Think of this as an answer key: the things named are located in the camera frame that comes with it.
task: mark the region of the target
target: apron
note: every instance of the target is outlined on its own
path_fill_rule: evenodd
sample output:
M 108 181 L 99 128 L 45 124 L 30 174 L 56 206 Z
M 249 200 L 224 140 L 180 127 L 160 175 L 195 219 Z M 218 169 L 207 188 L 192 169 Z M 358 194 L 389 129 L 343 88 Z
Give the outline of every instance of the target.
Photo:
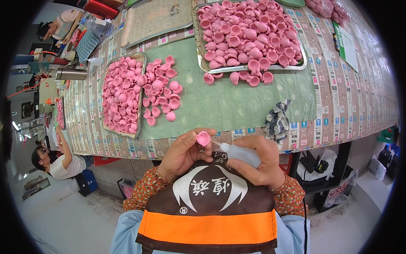
M 212 157 L 148 199 L 135 239 L 142 254 L 275 254 L 272 194 L 228 168 L 225 153 Z
M 59 15 L 59 19 L 62 21 L 62 27 L 60 28 L 59 32 L 57 34 L 54 34 L 55 36 L 58 36 L 61 39 L 65 39 L 66 35 L 69 33 L 71 30 L 74 21 L 64 21 Z

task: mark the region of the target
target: woman in striped shirt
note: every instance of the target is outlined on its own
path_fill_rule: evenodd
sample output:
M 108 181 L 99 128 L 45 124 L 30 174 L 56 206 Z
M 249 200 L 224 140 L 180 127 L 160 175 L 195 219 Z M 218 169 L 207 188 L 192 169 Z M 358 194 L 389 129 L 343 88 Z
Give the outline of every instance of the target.
M 31 156 L 32 164 L 39 170 L 49 173 L 55 179 L 68 179 L 74 177 L 87 167 L 93 164 L 93 156 L 82 156 L 72 154 L 63 133 L 58 126 L 56 133 L 61 139 L 60 148 L 63 149 L 63 155 L 57 158 L 52 164 L 50 158 L 43 148 L 36 148 Z

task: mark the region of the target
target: power cord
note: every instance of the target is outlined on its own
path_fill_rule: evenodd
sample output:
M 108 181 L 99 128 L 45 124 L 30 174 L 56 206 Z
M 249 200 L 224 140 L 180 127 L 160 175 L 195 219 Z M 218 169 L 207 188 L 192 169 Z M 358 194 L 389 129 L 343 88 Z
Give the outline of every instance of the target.
M 303 173 L 303 181 L 302 181 L 302 189 L 303 189 L 303 183 L 305 182 L 305 179 L 306 179 L 306 169 L 304 169 L 304 173 Z M 304 200 L 304 198 L 305 197 L 303 197 L 303 209 L 304 209 L 304 254 L 307 254 L 307 213 L 306 213 L 306 203 L 305 203 L 305 200 Z

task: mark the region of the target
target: plastic glue bottle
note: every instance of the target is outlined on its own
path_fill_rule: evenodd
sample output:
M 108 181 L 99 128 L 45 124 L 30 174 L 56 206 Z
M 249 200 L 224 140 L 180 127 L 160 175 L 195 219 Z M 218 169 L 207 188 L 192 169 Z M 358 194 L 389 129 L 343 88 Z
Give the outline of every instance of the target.
M 261 159 L 258 157 L 257 152 L 253 149 L 240 147 L 237 145 L 230 145 L 227 143 L 220 143 L 214 140 L 212 140 L 212 142 L 219 145 L 220 149 L 227 153 L 227 157 L 229 159 L 242 160 L 243 162 L 251 165 L 253 168 L 257 168 L 261 164 Z

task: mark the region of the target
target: hand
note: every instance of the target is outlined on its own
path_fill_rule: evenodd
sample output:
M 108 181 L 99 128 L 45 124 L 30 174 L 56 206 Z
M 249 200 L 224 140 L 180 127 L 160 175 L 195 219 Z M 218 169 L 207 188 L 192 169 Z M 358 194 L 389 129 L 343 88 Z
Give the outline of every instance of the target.
M 55 46 L 57 47 L 57 48 L 60 48 L 61 46 L 62 46 L 62 43 L 59 43 L 59 42 L 62 42 L 61 40 L 58 40 L 56 43 L 55 43 Z
M 274 141 L 263 136 L 251 135 L 234 140 L 234 145 L 257 151 L 261 164 L 257 169 L 238 160 L 229 159 L 227 164 L 242 174 L 253 185 L 266 185 L 277 189 L 285 182 L 285 174 L 279 167 L 279 149 Z
M 67 44 L 72 38 L 72 34 L 68 33 L 65 37 L 65 39 L 62 41 L 62 44 Z
M 57 133 L 60 137 L 63 136 L 62 130 L 61 130 L 61 128 L 60 128 L 59 125 L 56 127 L 56 133 Z
M 212 143 L 204 148 L 197 143 L 197 134 L 201 131 L 207 131 L 210 136 L 216 135 L 216 130 L 208 128 L 196 128 L 179 136 L 171 145 L 165 154 L 161 165 L 158 167 L 158 173 L 163 178 L 174 182 L 183 173 L 193 165 L 195 161 L 204 160 L 208 163 L 213 162 Z

